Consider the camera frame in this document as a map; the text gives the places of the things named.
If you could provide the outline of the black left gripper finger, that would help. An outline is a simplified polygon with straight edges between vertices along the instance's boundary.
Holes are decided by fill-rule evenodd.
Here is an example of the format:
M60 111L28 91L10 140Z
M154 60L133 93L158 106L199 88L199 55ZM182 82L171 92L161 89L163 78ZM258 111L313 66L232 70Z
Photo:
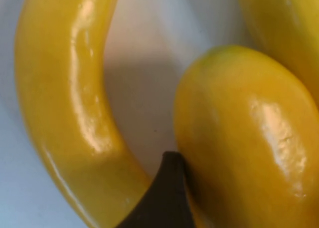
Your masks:
M166 151L159 170L142 199L119 228L194 228L184 179L184 159L179 152Z

